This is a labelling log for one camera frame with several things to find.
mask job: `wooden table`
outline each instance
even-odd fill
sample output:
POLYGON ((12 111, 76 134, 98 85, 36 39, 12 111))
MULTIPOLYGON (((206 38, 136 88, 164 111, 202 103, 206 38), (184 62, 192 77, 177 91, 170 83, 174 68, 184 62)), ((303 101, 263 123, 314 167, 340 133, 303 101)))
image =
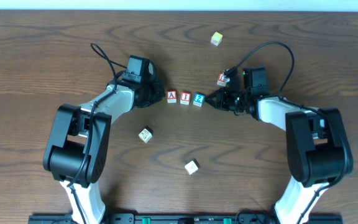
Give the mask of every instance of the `wooden table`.
MULTIPOLYGON (((358 14, 135 11, 0 11, 0 223, 71 210, 42 157, 57 108, 93 99, 112 79, 91 42, 122 64, 130 54, 154 60, 167 89, 209 94, 220 71, 270 40, 295 54, 284 95, 339 108, 352 148, 353 173, 313 211, 358 223, 358 14), (224 36, 218 47, 209 42, 215 31, 224 36)), ((288 53, 266 47, 244 64, 259 65, 276 93, 288 53)), ((210 105, 164 99, 113 124, 99 182, 112 210, 236 213, 269 209, 289 180, 283 131, 210 105), (155 134, 147 144, 137 136, 145 125, 155 134), (189 176, 184 165, 192 159, 201 168, 189 176)))

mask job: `brown wooden surface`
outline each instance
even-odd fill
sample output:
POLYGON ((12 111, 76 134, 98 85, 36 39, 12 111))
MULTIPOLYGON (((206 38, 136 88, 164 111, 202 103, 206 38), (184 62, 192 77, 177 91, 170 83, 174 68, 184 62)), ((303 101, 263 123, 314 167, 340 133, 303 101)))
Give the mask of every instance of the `brown wooden surface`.
MULTIPOLYGON (((0 11, 0 223, 71 209, 42 157, 58 106, 87 102, 112 79, 90 42, 119 63, 151 58, 169 89, 208 94, 221 70, 269 40, 296 57, 285 96, 338 107, 352 148, 352 175, 313 211, 358 223, 358 14, 114 11, 0 11), (209 43, 216 30, 218 47, 209 43)), ((271 46, 244 64, 258 65, 277 92, 288 53, 271 46)), ((164 99, 113 124, 101 194, 108 206, 139 213, 267 210, 290 179, 285 147, 285 133, 269 124, 164 99), (155 134, 148 144, 137 136, 145 125, 155 134), (193 158, 201 169, 189 176, 193 158)))

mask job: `yellow cube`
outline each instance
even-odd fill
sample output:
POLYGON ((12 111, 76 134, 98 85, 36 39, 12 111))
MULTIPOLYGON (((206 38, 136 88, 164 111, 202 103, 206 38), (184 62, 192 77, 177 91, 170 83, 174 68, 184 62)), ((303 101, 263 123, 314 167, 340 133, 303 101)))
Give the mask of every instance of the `yellow cube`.
POLYGON ((218 46, 222 42, 223 35, 215 32, 214 35, 212 35, 211 43, 218 46))

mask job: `blue block with number 2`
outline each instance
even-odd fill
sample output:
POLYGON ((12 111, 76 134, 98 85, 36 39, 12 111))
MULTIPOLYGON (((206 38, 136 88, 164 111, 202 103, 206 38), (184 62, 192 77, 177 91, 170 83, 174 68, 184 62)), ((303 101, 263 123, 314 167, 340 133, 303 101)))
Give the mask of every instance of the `blue block with number 2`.
POLYGON ((201 95, 199 93, 196 93, 193 100, 193 105, 195 106, 201 106, 204 103, 205 96, 201 95))

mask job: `white wall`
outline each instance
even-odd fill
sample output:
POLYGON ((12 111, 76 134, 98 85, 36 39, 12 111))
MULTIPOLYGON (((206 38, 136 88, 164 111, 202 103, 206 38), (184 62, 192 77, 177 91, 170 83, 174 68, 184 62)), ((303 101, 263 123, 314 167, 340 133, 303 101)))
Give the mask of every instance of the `white wall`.
POLYGON ((0 9, 358 12, 358 0, 0 0, 0 9))

